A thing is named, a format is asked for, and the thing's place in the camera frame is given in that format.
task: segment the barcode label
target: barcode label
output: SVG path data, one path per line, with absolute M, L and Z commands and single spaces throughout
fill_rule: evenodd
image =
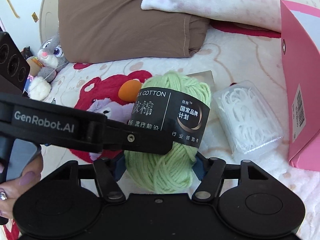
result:
M 301 127 L 301 125 L 304 122 L 304 109 L 302 104 L 301 91 L 298 92 L 297 102 L 298 102 L 299 126 Z
M 292 104 L 292 142 L 294 142 L 306 125 L 305 109 L 300 84 Z

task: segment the camera lens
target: camera lens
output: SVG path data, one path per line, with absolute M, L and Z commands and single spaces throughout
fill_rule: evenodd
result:
M 10 76 L 14 76 L 14 74 L 17 72 L 19 66 L 19 58 L 15 54 L 11 57 L 9 64 L 8 64 L 8 74 Z
M 19 82 L 22 82 L 24 80 L 25 76 L 26 76 L 26 68 L 23 67 L 19 71 L 19 75 L 18 75 Z
M 0 48 L 0 64 L 4 63 L 9 53 L 9 46 L 3 44 Z

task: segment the gray plush rabbit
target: gray plush rabbit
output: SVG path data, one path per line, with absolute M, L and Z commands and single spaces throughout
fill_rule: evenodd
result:
M 42 101 L 51 91 L 49 83 L 69 63 L 63 54 L 59 33 L 41 46 L 37 57 L 44 67 L 41 68 L 38 75 L 31 81 L 28 95 L 31 99 Z

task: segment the barcode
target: barcode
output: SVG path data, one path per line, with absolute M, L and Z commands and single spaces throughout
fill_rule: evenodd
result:
M 301 97 L 301 91 L 299 91 L 297 96 L 297 103 L 298 103 L 298 117 L 299 117 L 299 126 L 304 122 L 304 111 L 303 111 L 303 105 L 302 105 L 302 97 Z

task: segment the finger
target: finger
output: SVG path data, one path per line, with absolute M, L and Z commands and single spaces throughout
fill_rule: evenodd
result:
M 43 169 L 43 158 L 42 154 L 39 154 L 32 162 L 30 162 L 23 169 L 22 176 L 26 173 L 33 171 L 36 175 L 40 174 Z
M 0 216 L 12 219 L 12 209 L 16 200 L 16 198 L 7 198 L 6 200 L 0 200 Z
M 41 174 L 36 175 L 33 171 L 29 171 L 21 178 L 0 184 L 0 191 L 5 192 L 8 198 L 19 198 L 22 194 L 36 185 L 40 179 Z

